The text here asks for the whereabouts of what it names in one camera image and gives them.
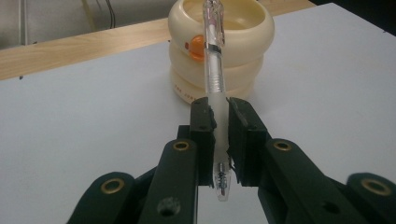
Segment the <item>cream ceramic pot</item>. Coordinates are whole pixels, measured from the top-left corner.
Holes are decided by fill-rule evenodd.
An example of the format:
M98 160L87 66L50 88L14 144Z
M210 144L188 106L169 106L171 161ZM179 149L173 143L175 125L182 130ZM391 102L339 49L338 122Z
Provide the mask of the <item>cream ceramic pot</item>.
M189 103L205 96L204 43L202 38L197 42L197 37L204 32L203 3L203 0L178 0L168 18L172 36L171 80L174 84L175 80L186 82L188 85L181 85L183 88L193 87L183 90L188 97L181 96ZM226 90L230 96L246 98L247 90L251 91L254 78L262 68L263 54L273 41L274 21L267 9L255 0L221 0L221 3L224 5L222 64Z

